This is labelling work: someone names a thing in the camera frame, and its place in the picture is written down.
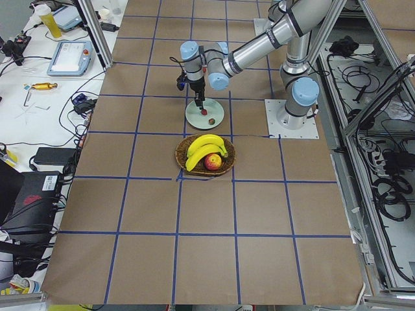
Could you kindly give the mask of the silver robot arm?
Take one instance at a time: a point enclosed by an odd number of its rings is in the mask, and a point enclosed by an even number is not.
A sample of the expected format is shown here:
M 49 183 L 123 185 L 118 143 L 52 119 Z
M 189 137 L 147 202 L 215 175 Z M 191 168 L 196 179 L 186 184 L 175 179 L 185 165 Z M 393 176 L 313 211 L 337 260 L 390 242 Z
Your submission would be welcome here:
M 228 50 L 225 42 L 205 47 L 186 41 L 180 46 L 181 74 L 176 87 L 183 90 L 188 85 L 195 93 L 196 107 L 204 111 L 207 84 L 214 90 L 224 90 L 230 78 L 286 45 L 280 73 L 288 95 L 284 115 L 296 120 L 304 118 L 310 105 L 294 95 L 294 88 L 308 80 L 317 53 L 344 4 L 344 1 L 273 1 L 262 32 L 233 51 Z

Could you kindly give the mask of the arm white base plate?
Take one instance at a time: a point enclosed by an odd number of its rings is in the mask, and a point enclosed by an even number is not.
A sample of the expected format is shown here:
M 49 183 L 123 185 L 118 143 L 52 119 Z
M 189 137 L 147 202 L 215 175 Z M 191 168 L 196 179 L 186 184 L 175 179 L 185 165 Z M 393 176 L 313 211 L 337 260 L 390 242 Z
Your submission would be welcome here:
M 266 32 L 274 26 L 275 22 L 269 19 L 254 18 L 254 32 L 256 36 Z
M 307 115 L 294 117 L 285 109 L 286 100 L 265 100 L 268 136 L 274 139 L 319 139 L 313 109 Z

